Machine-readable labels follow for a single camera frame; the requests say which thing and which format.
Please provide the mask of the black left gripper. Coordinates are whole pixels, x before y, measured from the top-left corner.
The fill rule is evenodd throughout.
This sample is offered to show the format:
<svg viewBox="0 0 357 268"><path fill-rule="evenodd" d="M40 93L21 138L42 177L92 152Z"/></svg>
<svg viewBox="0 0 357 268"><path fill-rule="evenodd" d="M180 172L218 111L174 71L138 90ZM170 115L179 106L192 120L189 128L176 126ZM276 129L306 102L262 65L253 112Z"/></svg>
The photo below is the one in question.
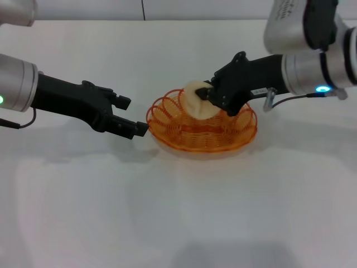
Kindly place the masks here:
<svg viewBox="0 0 357 268"><path fill-rule="evenodd" d="M149 125L113 115L112 106L127 110L131 99L89 81L73 84L40 74L31 107L80 119L97 132L132 139L144 137Z"/></svg>

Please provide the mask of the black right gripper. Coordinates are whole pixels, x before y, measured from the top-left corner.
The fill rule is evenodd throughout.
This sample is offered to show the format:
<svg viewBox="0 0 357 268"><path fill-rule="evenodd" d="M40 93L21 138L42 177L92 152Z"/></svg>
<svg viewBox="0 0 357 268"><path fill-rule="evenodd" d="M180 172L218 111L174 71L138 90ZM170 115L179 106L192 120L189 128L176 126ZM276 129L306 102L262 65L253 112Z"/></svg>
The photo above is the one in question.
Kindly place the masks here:
<svg viewBox="0 0 357 268"><path fill-rule="evenodd" d="M196 95L202 101L209 100L229 116L236 116L252 99L266 96L254 95L252 91L256 89L273 88L277 94L288 93L282 75L282 55L250 61L246 58L246 53L241 51L205 82L213 88L199 88Z"/></svg>

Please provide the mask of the pale bread bun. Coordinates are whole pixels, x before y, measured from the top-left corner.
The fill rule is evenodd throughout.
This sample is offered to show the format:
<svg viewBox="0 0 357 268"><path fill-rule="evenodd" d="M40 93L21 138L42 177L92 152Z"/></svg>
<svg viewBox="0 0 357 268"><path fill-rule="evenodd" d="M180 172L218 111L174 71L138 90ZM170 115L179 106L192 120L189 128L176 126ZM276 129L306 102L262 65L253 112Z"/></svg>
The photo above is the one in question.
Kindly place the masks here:
<svg viewBox="0 0 357 268"><path fill-rule="evenodd" d="M206 82L189 82L184 87L185 99L182 105L189 116L199 120L205 120L219 114L221 109L212 105L208 100L200 99L200 97L196 94L196 91L201 88L210 89L213 87Z"/></svg>

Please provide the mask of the orange wire basket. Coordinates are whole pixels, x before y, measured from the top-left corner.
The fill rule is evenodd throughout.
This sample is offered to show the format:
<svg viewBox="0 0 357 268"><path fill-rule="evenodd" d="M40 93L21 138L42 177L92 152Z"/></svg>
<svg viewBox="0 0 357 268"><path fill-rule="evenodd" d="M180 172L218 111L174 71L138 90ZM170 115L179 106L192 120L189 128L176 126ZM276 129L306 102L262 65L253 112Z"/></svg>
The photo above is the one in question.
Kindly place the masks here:
<svg viewBox="0 0 357 268"><path fill-rule="evenodd" d="M172 149L213 154L241 149L255 139L258 121L246 104L237 116L220 111L213 118L198 120L187 114L183 89L167 92L154 101L146 113L149 131L156 140Z"/></svg>

